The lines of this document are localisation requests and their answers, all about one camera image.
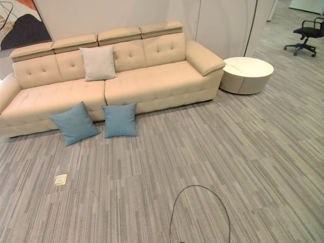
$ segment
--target chair armrest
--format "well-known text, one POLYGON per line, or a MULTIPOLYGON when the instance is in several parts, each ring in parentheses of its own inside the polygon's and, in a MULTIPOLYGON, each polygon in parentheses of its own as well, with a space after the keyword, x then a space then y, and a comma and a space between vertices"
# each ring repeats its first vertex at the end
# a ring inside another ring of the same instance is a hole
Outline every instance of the chair armrest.
POLYGON ((310 21, 310 20, 304 20, 303 22, 302 22, 302 31, 303 31, 303 28, 304 28, 304 23, 306 23, 306 22, 309 22, 309 23, 313 23, 314 24, 314 27, 313 28, 315 28, 315 25, 316 24, 322 24, 322 22, 317 22, 316 21, 316 19, 314 20, 314 21, 310 21))

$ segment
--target cream pillow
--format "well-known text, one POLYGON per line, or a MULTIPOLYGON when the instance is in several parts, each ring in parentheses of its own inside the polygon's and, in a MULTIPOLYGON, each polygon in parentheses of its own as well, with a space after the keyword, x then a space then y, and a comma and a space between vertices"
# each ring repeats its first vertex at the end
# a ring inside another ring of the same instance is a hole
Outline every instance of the cream pillow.
POLYGON ((86 81, 116 77, 113 46, 80 48, 86 69, 86 81))

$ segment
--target wall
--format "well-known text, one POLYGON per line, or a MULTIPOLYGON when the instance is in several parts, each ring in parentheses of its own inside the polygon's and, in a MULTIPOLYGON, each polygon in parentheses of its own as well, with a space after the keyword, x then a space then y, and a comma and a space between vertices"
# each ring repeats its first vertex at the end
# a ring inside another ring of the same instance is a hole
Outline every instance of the wall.
MULTIPOLYGON (((252 56, 274 0, 259 0, 246 56, 252 56)), ((243 56, 255 0, 202 0, 197 41, 221 58, 243 56)))
POLYGON ((310 11, 313 13, 324 13, 323 0, 292 0, 290 8, 310 11))
MULTIPOLYGON (((252 55, 274 0, 259 0, 255 31, 248 54, 252 55)), ((185 25, 194 39, 199 0, 34 0, 53 40, 99 33, 123 26, 167 20, 185 25)), ((255 0, 201 0, 197 40, 222 58, 242 56, 250 31, 255 0)), ((11 50, 0 52, 0 78, 12 72, 11 50)))

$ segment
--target sofa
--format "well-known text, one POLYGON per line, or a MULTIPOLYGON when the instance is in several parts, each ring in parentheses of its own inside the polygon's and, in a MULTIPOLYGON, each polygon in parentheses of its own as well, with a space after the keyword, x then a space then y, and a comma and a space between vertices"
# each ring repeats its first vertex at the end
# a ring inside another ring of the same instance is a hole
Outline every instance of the sofa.
POLYGON ((211 100, 225 63, 178 21, 113 29, 15 49, 14 73, 0 83, 0 135, 58 129, 50 115, 83 101, 92 121, 102 105, 137 102, 136 113, 211 100), (116 77, 87 82, 80 47, 113 45, 116 77))

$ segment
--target white round table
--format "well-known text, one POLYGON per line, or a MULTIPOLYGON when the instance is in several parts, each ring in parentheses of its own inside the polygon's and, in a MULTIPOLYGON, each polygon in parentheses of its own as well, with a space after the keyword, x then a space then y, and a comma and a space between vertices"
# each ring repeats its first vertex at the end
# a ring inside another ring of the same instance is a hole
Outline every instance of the white round table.
POLYGON ((234 94, 260 92, 274 71, 271 64, 252 57, 232 57, 224 62, 226 66, 219 87, 234 94))

